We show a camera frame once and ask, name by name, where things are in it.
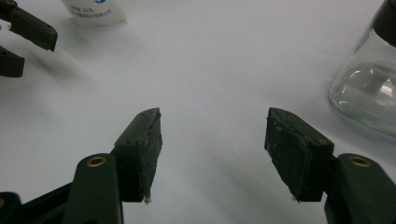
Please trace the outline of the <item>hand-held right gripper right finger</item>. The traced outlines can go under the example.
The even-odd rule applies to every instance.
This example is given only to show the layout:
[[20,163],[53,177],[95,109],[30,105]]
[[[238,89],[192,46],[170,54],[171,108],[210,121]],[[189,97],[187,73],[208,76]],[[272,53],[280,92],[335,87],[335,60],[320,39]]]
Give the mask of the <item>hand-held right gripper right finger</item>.
[[321,200],[333,148],[331,140],[303,119],[281,108],[269,108],[264,149],[297,201]]

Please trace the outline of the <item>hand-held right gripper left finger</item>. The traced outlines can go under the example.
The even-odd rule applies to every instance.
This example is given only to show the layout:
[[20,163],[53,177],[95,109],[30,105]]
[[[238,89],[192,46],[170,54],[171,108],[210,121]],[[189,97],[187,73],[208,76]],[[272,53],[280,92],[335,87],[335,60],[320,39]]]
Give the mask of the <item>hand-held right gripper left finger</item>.
[[137,114],[115,143],[121,199],[148,202],[162,150],[161,112],[158,107]]

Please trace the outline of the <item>blue and white bag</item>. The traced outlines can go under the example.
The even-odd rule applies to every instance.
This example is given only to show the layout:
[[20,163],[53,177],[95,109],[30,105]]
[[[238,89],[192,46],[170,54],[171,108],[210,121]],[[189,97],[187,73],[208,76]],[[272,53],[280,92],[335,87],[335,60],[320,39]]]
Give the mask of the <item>blue and white bag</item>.
[[125,21],[127,16],[119,0],[61,0],[81,26],[107,26]]

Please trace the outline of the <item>glass jar with black lid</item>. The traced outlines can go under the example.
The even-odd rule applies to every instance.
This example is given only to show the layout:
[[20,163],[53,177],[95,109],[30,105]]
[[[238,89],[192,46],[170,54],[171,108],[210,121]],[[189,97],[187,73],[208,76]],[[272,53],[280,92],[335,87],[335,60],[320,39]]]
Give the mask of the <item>glass jar with black lid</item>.
[[384,0],[329,89],[334,108],[396,137],[396,0]]

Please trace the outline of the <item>white table sheet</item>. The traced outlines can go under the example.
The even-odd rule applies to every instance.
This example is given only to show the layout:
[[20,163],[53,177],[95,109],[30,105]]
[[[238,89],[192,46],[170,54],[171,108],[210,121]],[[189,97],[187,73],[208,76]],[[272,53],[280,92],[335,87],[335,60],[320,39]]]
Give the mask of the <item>white table sheet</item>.
[[22,77],[0,77],[0,191],[28,202],[70,182],[152,107],[163,149],[151,201],[125,204],[126,224],[326,224],[264,149],[270,107],[396,182],[396,139],[328,98],[383,0],[120,0],[127,20],[105,27],[75,24],[62,0],[17,1],[59,37],[46,51],[0,21],[0,45],[25,60]]

